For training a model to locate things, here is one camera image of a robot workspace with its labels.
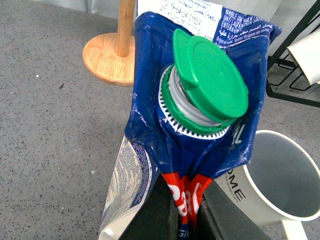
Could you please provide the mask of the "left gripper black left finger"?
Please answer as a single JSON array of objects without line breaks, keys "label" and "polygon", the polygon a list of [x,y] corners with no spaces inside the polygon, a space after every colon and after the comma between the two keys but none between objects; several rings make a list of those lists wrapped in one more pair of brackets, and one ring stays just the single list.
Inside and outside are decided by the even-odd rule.
[{"label": "left gripper black left finger", "polygon": [[121,240],[176,240],[178,209],[161,174],[146,201],[120,236]]}]

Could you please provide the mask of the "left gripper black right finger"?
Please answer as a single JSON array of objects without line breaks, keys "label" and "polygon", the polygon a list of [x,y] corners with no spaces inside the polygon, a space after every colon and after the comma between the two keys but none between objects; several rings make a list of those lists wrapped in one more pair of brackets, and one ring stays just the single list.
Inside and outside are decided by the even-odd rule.
[{"label": "left gripper black right finger", "polygon": [[216,182],[204,191],[197,215],[196,240],[268,240]]}]

